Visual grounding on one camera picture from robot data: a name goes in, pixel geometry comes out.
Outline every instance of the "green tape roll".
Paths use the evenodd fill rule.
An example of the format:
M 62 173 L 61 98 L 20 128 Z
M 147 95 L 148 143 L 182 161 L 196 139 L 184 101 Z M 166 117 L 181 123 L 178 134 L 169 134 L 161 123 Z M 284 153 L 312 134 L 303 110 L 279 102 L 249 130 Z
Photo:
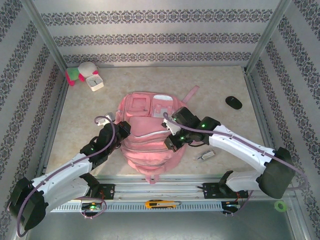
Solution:
M 285 211 L 287 211 L 287 205 L 282 200 L 276 201 L 274 203 L 274 208 L 280 213 L 284 213 Z

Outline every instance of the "wireless mouse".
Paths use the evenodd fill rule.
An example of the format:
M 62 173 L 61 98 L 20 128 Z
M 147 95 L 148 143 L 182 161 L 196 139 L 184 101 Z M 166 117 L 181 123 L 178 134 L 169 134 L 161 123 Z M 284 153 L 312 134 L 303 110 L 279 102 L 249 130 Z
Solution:
M 242 108 L 242 103 L 235 96 L 228 96 L 225 102 L 233 109 L 239 110 Z

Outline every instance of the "stuffed toy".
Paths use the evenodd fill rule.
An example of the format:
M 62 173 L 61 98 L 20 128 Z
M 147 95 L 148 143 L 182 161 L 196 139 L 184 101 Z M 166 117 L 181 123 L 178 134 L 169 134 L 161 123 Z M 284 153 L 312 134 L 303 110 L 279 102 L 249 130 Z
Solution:
M 70 86 L 74 86 L 78 79 L 84 82 L 86 78 L 97 74 L 99 74 L 97 66 L 90 61 L 83 62 L 78 67 L 69 67 L 65 70 L 66 80 Z

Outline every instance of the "robotic arm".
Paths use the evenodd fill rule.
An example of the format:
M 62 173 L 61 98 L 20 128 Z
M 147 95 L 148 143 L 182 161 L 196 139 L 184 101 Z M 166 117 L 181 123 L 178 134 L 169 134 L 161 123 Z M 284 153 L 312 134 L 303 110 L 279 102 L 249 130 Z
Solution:
M 61 204 L 83 196 L 97 198 L 99 182 L 89 172 L 104 163 L 120 147 L 130 130 L 126 121 L 107 123 L 100 130 L 99 136 L 95 136 L 66 164 L 33 180 L 25 177 L 20 179 L 9 199 L 10 213 L 17 218 L 27 196 L 33 192 L 21 215 L 22 225 L 28 231 L 38 225 L 46 213 Z
M 225 195 L 260 190 L 280 199 L 295 175 L 295 171 L 288 167 L 293 165 L 288 150 L 282 147 L 274 150 L 251 142 L 211 117 L 200 120 L 186 107 L 176 111 L 172 119 L 166 116 L 162 125 L 171 131 L 165 144 L 174 152 L 184 144 L 202 142 L 235 155 L 255 169 L 248 172 L 227 171 L 219 182 L 219 191 Z M 284 161 L 286 165 L 274 158 Z

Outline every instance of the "marble-pattern floor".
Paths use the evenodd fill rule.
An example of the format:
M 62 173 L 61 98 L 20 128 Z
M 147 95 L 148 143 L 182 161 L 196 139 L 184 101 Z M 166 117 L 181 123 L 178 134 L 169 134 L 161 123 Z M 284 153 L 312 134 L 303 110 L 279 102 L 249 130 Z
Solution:
M 115 112 L 123 97 L 132 92 L 157 92 L 180 99 L 194 85 L 200 88 L 189 101 L 190 111 L 200 119 L 205 116 L 220 121 L 233 132 L 263 145 L 254 109 L 240 66 L 218 67 L 126 67 L 101 68 L 104 87 L 92 92 L 87 83 L 70 86 L 49 158 L 47 173 L 72 159 L 97 136 L 101 126 L 93 122 L 98 115 Z M 243 107 L 235 110 L 225 103 L 228 96 L 238 98 Z M 206 162 L 195 156 L 209 146 L 188 147 L 181 163 L 167 174 L 223 174 L 227 170 L 247 171 L 252 168 L 232 154 L 215 148 L 216 155 Z M 92 171 L 94 175 L 139 174 L 115 150 L 107 162 Z

